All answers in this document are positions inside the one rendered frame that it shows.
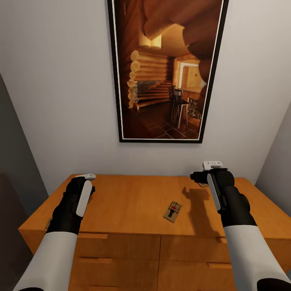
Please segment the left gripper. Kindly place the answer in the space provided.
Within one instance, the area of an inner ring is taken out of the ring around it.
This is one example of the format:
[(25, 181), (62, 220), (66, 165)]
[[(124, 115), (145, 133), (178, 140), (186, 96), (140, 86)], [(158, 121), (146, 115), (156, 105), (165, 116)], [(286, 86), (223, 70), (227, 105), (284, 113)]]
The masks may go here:
[[(92, 190), (91, 190), (91, 194), (90, 195), (92, 195), (93, 192), (95, 192), (95, 186), (92, 187)], [(65, 196), (65, 195), (66, 195), (66, 192), (63, 193), (63, 196)]]

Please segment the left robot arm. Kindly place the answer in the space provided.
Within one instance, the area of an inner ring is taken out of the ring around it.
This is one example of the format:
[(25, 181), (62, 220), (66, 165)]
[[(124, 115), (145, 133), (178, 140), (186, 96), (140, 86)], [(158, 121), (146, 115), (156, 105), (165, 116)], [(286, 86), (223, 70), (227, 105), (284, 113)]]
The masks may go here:
[(93, 173), (72, 178), (51, 223), (13, 291), (68, 291), (81, 220), (90, 195), (95, 192)]

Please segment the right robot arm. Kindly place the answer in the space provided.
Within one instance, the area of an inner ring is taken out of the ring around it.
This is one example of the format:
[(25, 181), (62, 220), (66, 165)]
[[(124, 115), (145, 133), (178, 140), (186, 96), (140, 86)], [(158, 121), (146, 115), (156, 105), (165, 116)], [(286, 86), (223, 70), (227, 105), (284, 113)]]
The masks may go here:
[(273, 256), (254, 218), (248, 199), (234, 186), (234, 176), (219, 161), (203, 161), (190, 174), (209, 185), (226, 234), (237, 291), (291, 291), (291, 281)]

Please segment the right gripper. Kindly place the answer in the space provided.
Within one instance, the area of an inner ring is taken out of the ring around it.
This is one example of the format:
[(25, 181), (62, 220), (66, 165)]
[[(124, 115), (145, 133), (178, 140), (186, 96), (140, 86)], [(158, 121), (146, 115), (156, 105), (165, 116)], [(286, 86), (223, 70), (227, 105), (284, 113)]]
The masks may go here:
[(190, 178), (191, 180), (194, 180), (196, 183), (206, 183), (205, 180), (205, 175), (206, 173), (209, 171), (202, 171), (202, 172), (193, 172), (193, 174), (190, 174)]

